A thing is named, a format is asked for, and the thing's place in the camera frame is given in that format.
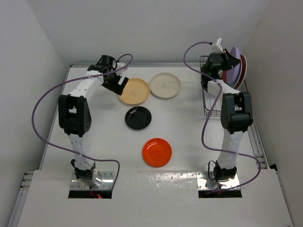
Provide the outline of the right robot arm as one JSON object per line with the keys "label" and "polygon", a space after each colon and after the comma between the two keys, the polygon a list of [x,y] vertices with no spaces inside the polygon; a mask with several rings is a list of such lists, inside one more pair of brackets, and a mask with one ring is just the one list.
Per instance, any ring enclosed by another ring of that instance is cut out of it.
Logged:
{"label": "right robot arm", "polygon": [[253,123],[251,94],[240,92],[229,84],[240,73],[242,62],[237,47],[231,51],[211,53],[205,64],[200,67],[203,90],[219,96],[221,106],[221,125],[224,128],[222,151],[215,162],[213,180],[227,181],[233,179],[237,172],[236,158],[244,132]]}

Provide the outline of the black glossy plate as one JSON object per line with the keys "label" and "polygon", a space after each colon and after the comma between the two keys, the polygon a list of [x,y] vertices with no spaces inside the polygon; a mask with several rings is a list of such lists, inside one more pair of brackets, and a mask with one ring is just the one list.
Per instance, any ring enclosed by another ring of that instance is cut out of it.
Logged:
{"label": "black glossy plate", "polygon": [[133,130],[143,130],[151,121],[151,112],[143,106],[132,107],[125,114],[125,123]]}

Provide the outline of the yellow plastic plate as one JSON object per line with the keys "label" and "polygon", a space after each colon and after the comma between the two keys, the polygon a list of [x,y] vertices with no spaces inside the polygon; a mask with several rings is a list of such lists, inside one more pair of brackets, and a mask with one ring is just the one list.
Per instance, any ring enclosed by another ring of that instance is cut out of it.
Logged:
{"label": "yellow plastic plate", "polygon": [[147,100],[150,87],[147,82],[139,78],[130,78],[119,99],[128,105],[137,105]]}

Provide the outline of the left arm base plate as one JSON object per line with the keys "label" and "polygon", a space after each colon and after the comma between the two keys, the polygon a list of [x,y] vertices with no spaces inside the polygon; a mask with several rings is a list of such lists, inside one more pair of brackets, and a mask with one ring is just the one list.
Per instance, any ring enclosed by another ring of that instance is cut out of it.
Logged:
{"label": "left arm base plate", "polygon": [[98,172],[94,183],[85,183],[72,175],[69,199],[112,199],[114,173]]}

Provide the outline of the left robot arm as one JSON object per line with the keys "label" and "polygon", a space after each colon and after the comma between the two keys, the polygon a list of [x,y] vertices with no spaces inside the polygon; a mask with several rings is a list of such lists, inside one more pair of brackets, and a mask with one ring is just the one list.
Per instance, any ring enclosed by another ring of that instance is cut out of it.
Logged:
{"label": "left robot arm", "polygon": [[89,100],[99,87],[104,87],[121,95],[128,78],[122,74],[127,69],[125,63],[102,55],[95,65],[86,70],[86,75],[74,90],[58,99],[59,126],[68,135],[72,149],[76,152],[71,164],[76,178],[89,188],[101,185],[95,161],[88,159],[88,131],[92,126]]}

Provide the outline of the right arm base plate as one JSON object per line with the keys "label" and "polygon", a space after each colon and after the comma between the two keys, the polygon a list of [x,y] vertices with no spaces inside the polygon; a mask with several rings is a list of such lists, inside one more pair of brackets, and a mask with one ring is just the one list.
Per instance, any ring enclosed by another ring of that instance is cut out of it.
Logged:
{"label": "right arm base plate", "polygon": [[210,177],[207,171],[196,172],[198,197],[201,198],[241,198],[241,188],[238,175],[225,181],[213,180],[213,172]]}

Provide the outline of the red teal floral plate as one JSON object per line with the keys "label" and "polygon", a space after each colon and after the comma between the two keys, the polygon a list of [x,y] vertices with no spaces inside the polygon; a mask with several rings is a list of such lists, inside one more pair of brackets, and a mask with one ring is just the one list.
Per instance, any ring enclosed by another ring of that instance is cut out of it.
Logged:
{"label": "red teal floral plate", "polygon": [[246,73],[247,73],[247,60],[246,57],[241,54],[241,62],[242,62],[242,69],[241,69],[241,74],[240,74],[240,78],[239,81],[237,82],[236,86],[234,87],[234,89],[239,89],[240,86],[243,84],[245,77],[246,77]]}
{"label": "red teal floral plate", "polygon": [[223,71],[223,73],[222,73],[223,81],[234,89],[238,89],[241,86],[241,84],[246,76],[246,71],[247,71],[246,58],[243,54],[241,54],[240,57],[241,57],[241,66],[240,66],[240,70],[239,70],[238,76],[235,81],[233,81],[232,83],[228,83],[227,82],[227,71]]}

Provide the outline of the lilac plastic plate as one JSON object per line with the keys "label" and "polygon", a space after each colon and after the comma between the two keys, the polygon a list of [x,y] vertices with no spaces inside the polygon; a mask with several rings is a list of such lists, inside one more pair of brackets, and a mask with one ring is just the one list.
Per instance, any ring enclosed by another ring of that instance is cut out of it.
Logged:
{"label": "lilac plastic plate", "polygon": [[[237,47],[232,47],[230,51],[231,56],[237,58],[238,60],[241,61],[241,52],[239,48]],[[241,63],[233,67],[232,69],[226,71],[226,83],[230,87],[234,87],[236,84],[237,76],[239,74],[239,71],[241,69]]]}

